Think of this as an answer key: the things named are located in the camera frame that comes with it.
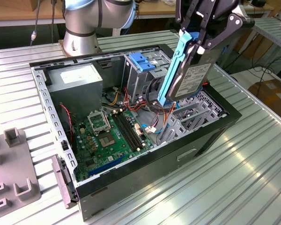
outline blue pci slot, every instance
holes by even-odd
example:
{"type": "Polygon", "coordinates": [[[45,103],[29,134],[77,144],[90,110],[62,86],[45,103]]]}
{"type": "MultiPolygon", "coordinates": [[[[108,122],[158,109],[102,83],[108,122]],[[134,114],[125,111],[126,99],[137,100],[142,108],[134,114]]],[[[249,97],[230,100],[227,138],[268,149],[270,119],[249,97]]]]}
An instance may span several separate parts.
{"type": "Polygon", "coordinates": [[[119,163],[122,161],[122,159],[123,159],[124,157],[125,157],[125,155],[123,155],[123,156],[121,156],[120,158],[117,158],[117,159],[111,161],[111,162],[108,163],[108,164],[105,164],[105,165],[103,165],[103,166],[101,166],[101,167],[99,167],[99,168],[96,168],[96,169],[94,169],[94,170],[92,170],[92,171],[89,171],[89,172],[88,172],[88,176],[90,177],[90,176],[95,175],[95,174],[97,174],[97,173],[100,173],[100,172],[102,172],[102,171],[104,171],[104,170],[107,170],[107,169],[109,169],[109,168],[112,168],[113,166],[119,164],[119,163]]]}

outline white connector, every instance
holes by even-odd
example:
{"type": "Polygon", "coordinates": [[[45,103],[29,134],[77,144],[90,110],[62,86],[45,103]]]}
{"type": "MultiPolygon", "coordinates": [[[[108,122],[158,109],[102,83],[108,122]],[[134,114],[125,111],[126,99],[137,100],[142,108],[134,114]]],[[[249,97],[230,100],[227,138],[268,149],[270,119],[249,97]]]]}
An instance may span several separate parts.
{"type": "Polygon", "coordinates": [[[156,128],[155,128],[155,127],[146,127],[146,128],[145,128],[145,132],[146,132],[147,134],[155,133],[155,131],[156,131],[156,128]]]}

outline aluminum extrusion table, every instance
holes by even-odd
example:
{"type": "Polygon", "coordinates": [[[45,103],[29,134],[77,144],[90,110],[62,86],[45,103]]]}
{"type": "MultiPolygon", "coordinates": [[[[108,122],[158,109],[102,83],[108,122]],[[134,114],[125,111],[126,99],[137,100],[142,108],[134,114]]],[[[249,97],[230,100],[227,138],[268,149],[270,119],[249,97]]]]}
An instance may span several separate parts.
{"type": "Polygon", "coordinates": [[[255,19],[253,30],[281,47],[281,20],[277,18],[255,19]]]}
{"type": "MultiPolygon", "coordinates": [[[[158,43],[174,49],[177,42],[170,31],[99,39],[103,51],[158,43]]],[[[217,66],[210,83],[242,117],[207,153],[85,223],[78,206],[66,210],[51,166],[53,135],[28,66],[64,56],[59,44],[0,50],[0,132],[25,130],[42,193],[0,225],[281,224],[281,119],[217,66]]]]}

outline blue plastic bracket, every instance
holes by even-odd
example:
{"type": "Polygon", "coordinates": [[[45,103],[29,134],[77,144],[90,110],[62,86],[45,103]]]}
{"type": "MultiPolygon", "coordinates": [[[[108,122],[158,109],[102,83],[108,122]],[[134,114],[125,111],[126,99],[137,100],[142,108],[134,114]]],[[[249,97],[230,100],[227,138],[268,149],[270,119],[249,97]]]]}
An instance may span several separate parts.
{"type": "Polygon", "coordinates": [[[187,43],[191,40],[196,40],[199,37],[198,32],[192,32],[188,33],[185,32],[179,39],[177,48],[175,49],[172,62],[170,64],[168,73],[164,79],[163,85],[158,93],[158,101],[159,103],[164,106],[167,101],[167,93],[170,88],[170,85],[172,83],[172,80],[174,79],[176,72],[178,70],[179,64],[183,62],[185,58],[185,50],[187,48],[187,43]]]}
{"type": "Polygon", "coordinates": [[[155,69],[155,66],[152,65],[140,52],[129,54],[129,58],[141,72],[155,69]]]}

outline open computer tower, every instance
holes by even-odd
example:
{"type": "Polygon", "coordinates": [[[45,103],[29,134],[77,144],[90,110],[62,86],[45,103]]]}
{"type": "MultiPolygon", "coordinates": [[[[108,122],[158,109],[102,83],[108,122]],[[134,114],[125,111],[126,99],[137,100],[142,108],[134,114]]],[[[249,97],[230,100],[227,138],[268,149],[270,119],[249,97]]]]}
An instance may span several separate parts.
{"type": "Polygon", "coordinates": [[[159,107],[172,55],[155,45],[30,64],[65,206],[79,204],[83,220],[206,152],[240,118],[208,80],[159,107]]]}

